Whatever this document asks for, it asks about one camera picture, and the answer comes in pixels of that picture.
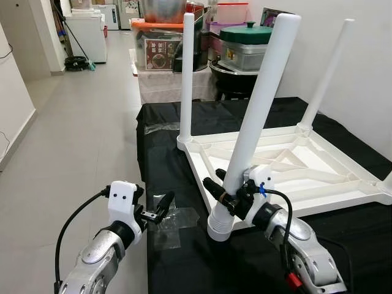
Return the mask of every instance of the black tablecloth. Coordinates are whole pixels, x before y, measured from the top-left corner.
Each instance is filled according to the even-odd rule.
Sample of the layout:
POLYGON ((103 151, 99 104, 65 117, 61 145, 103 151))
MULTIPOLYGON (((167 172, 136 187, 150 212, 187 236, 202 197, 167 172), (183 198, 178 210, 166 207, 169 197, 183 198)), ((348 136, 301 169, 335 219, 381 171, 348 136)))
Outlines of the black tablecloth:
MULTIPOLYGON (((238 131, 247 101, 194 102, 192 135, 238 131)), ((292 126, 306 103, 299 98, 275 99, 265 128, 292 126)), ((185 154, 176 148, 179 103, 144 104, 138 115, 138 161, 146 183, 147 207, 153 195, 172 190, 177 207, 193 207, 197 226, 179 229, 181 247, 155 250, 148 232, 148 284, 151 294, 168 293, 290 293, 279 254, 254 228, 235 231, 227 242, 206 234, 208 212, 185 154)), ((317 115, 314 130, 373 175, 384 179, 392 164, 336 121, 317 115)), ((313 229, 348 247, 353 262, 355 293, 392 293, 392 210, 378 203, 303 217, 313 229)), ((345 280, 344 253, 323 244, 345 280)))

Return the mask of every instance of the green lid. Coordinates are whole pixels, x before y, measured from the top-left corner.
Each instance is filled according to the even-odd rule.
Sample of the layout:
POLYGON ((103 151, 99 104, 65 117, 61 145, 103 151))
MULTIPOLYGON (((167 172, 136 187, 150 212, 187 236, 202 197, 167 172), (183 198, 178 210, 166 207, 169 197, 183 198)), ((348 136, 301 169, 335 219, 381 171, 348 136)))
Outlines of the green lid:
POLYGON ((229 26, 220 31, 220 39, 246 45, 268 44, 272 28, 256 26, 254 21, 248 21, 247 26, 229 26))

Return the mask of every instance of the tiled floor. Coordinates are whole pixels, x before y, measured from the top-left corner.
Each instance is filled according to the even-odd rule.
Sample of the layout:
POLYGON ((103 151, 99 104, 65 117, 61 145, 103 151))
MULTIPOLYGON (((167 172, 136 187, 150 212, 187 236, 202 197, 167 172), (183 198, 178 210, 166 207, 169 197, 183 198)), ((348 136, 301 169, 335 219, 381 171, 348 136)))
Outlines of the tiled floor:
MULTIPOLYGON (((106 184, 142 184, 137 165, 137 78, 129 32, 109 32, 108 62, 28 84, 38 117, 0 176, 0 293, 53 293, 58 233, 71 213, 106 184)), ((107 199, 69 227, 61 277, 107 225, 107 199)), ((146 236, 127 251, 107 293, 147 293, 146 236)))

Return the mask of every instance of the white tube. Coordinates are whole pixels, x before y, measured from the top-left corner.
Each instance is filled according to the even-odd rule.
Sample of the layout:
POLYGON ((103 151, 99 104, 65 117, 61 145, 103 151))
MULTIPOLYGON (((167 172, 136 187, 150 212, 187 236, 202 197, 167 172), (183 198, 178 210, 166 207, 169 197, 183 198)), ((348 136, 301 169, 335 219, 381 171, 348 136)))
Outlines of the white tube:
MULTIPOLYGON (((276 24, 223 182, 223 187, 229 194, 235 195, 243 184, 244 171, 251 166, 258 139, 279 86, 300 22, 299 15, 281 13, 276 18, 276 24)), ((208 217, 208 234, 216 241, 228 239, 233 227, 234 218, 226 208, 223 208, 220 203, 217 203, 208 217)))
POLYGON ((377 185, 382 191, 392 195, 392 171, 391 173, 377 185))
POLYGON ((177 148, 182 151, 185 151, 185 144, 192 141, 190 125, 192 122, 192 78, 194 72, 194 21, 195 15, 193 13, 184 14, 181 114, 177 137, 177 148))
POLYGON ((305 114, 302 117, 301 122, 298 123, 298 126, 300 128, 302 128, 303 130, 312 129, 313 120, 314 120, 314 118, 320 108, 320 104, 323 100, 326 89, 327 89, 328 85, 330 84, 333 73, 336 69, 336 66, 337 66, 339 60, 340 60, 343 47, 352 32, 352 27, 353 27, 354 21, 355 20, 352 20, 349 18, 344 20, 343 27, 341 29, 341 33, 336 40, 334 50, 333 50, 331 58, 330 58, 330 62, 328 63, 328 67, 326 68, 324 76, 319 81, 317 88, 315 90, 315 93, 313 95, 313 98, 310 101, 309 105, 307 106, 305 114))

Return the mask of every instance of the robotic arm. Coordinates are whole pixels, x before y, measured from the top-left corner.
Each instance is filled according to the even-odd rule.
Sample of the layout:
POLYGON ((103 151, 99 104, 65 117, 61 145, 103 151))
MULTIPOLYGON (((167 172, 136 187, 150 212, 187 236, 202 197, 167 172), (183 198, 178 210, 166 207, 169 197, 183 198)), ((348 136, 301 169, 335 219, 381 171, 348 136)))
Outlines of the robotic arm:
POLYGON ((143 189, 135 184, 114 181, 108 195, 109 225, 78 254, 75 268, 59 288, 60 294, 103 294, 117 272, 126 249, 137 244, 147 221, 158 224, 168 212, 174 193, 159 202, 155 212, 137 204, 143 189))
MULTIPOLYGON (((225 171, 217 170, 216 174, 223 180, 225 171)), ((268 202, 268 193, 281 194, 265 189, 267 186, 273 187, 270 175, 265 168, 251 168, 245 172, 245 183, 236 195, 227 194, 211 178, 205 178, 203 185, 217 201, 227 207, 231 215, 261 229, 265 238, 281 252, 286 279, 293 291, 310 294, 346 292, 347 288, 331 254, 317 241, 313 229, 294 217, 288 225, 289 213, 279 205, 268 202), (286 226, 290 229, 285 248, 286 226)))

